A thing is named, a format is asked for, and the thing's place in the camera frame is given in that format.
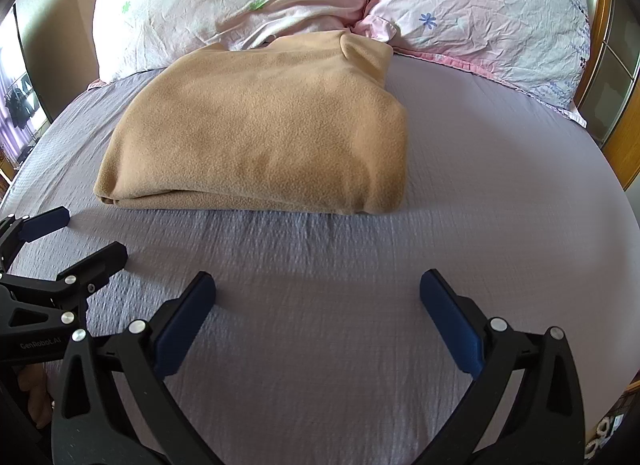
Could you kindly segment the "person's left hand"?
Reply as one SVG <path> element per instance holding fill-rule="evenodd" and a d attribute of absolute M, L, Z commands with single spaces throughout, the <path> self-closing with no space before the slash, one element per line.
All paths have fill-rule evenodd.
<path fill-rule="evenodd" d="M 48 392 L 48 379 L 42 364 L 29 364 L 18 374 L 18 387 L 28 395 L 28 413 L 41 429 L 52 419 L 52 402 Z"/>

